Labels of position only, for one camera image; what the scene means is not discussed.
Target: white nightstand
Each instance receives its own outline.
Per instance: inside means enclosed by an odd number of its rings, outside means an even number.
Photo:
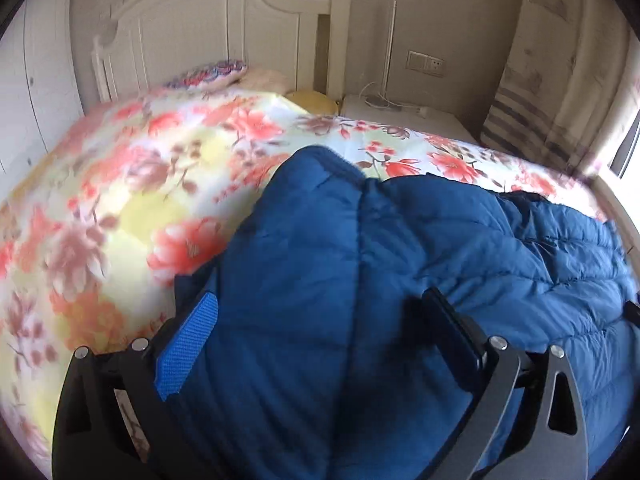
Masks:
[[[357,95],[347,95],[342,103],[340,115],[349,119],[361,119],[372,123],[401,126],[417,132],[447,137],[447,139],[462,140],[470,144],[476,144],[476,140],[460,124],[455,115],[447,114],[434,108],[429,108],[426,117],[421,117],[415,111],[393,111],[372,108],[366,104],[363,98]]]

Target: yellow cushion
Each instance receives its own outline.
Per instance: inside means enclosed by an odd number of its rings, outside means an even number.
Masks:
[[[316,115],[336,115],[338,105],[326,95],[315,90],[299,90],[290,92],[285,96],[289,101],[304,108],[310,114]]]

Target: floral bedding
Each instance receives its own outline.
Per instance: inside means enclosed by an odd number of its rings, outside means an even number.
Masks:
[[[437,132],[312,116],[275,94],[161,89],[102,105],[0,208],[0,412],[45,475],[72,351],[152,336],[174,314],[174,276],[223,251],[276,168],[310,144],[367,176],[526,190],[604,219],[586,187],[540,166]]]

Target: switch panel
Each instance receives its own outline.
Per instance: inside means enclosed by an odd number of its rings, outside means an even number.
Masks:
[[[406,58],[406,68],[423,74],[444,77],[446,63],[443,59],[410,50]]]

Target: headboard panel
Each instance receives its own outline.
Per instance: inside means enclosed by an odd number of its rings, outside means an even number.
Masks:
[[[100,99],[162,84],[200,64],[243,59],[312,89],[318,16],[330,15],[327,95],[344,94],[351,0],[129,0],[94,38]]]

